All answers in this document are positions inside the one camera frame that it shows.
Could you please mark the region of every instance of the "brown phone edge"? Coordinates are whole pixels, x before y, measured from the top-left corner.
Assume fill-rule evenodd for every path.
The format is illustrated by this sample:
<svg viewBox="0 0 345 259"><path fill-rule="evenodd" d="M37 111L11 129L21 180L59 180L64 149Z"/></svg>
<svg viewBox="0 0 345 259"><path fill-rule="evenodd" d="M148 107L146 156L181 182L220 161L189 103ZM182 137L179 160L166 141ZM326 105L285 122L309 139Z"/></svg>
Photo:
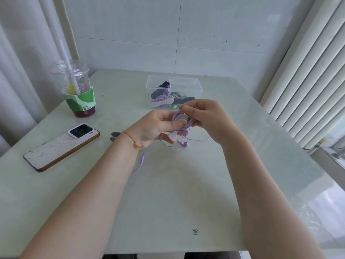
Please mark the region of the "brown phone edge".
<svg viewBox="0 0 345 259"><path fill-rule="evenodd" d="M24 160L28 162L28 164L34 168L37 172L41 173L44 172L45 170L47 170L48 168L52 167L54 164L57 164L59 161L65 159L67 156L71 155L72 153L74 153L75 151L79 150L81 147L87 145L88 143L92 142L93 140L95 140L96 138L98 138L101 135L100 131L98 131L98 134L95 135L94 137L91 137L90 139L88 139L87 141L85 141L84 143L78 145L76 148L73 148L71 151L63 154L62 156L60 156L59 158L55 159L54 161L52 161L51 163L47 164L46 166L36 169L35 167L33 167L28 160L25 159L25 157L23 156Z"/></svg>

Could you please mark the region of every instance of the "plastic cup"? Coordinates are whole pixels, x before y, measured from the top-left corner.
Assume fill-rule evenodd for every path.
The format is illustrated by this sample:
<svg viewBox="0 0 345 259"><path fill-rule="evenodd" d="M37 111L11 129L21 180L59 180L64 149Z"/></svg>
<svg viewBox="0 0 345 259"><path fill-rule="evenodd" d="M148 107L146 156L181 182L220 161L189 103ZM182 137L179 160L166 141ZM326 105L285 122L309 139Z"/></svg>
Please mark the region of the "plastic cup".
<svg viewBox="0 0 345 259"><path fill-rule="evenodd" d="M80 118L89 117L96 112L95 97L88 76L89 68L78 60L70 60L70 64L73 73L67 69L64 61L54 64L49 72L56 78L74 115Z"/></svg>

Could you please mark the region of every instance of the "left hand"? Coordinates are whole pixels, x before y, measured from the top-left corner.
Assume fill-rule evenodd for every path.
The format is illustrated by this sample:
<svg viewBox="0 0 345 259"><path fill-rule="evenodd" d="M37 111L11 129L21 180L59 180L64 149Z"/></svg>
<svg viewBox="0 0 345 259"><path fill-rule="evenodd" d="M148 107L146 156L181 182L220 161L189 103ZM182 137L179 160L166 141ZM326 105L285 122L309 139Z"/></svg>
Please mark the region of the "left hand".
<svg viewBox="0 0 345 259"><path fill-rule="evenodd" d="M150 146L154 140L164 140L174 144L175 141L170 140L167 134L162 133L183 127L183 122L171 121L174 113L175 111L169 110L153 110L125 131L142 147Z"/></svg>

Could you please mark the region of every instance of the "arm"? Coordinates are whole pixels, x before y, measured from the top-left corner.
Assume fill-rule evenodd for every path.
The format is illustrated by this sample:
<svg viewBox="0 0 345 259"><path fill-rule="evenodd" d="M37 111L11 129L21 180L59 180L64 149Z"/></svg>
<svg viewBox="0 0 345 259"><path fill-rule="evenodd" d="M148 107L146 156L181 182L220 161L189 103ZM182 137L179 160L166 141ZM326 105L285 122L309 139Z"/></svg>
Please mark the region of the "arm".
<svg viewBox="0 0 345 259"><path fill-rule="evenodd" d="M151 111L126 131L147 147L155 139L172 142L161 132L175 130L173 111ZM30 258L101 258L139 149L122 133L90 172L57 207L20 256Z"/></svg>
<svg viewBox="0 0 345 259"><path fill-rule="evenodd" d="M180 108L197 120L194 126L204 127L223 148L251 257L325 258L247 137L222 106L216 101L199 99Z"/></svg>

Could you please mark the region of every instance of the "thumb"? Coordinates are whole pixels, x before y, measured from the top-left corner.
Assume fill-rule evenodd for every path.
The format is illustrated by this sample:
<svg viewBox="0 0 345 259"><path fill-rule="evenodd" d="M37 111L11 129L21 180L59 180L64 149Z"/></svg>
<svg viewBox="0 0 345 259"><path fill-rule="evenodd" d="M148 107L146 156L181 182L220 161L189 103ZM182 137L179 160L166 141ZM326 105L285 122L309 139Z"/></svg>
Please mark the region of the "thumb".
<svg viewBox="0 0 345 259"><path fill-rule="evenodd" d="M176 121L176 122L161 121L159 122L158 129L160 132L165 132L165 131L174 131L182 127L183 127L183 122L181 121Z"/></svg>
<svg viewBox="0 0 345 259"><path fill-rule="evenodd" d="M188 116L193 117L194 119L199 120L199 121L201 121L201 119L203 118L203 115L204 115L202 110L195 109L195 108L190 107L188 105L184 105L182 107L182 111L184 113L186 113Z"/></svg>

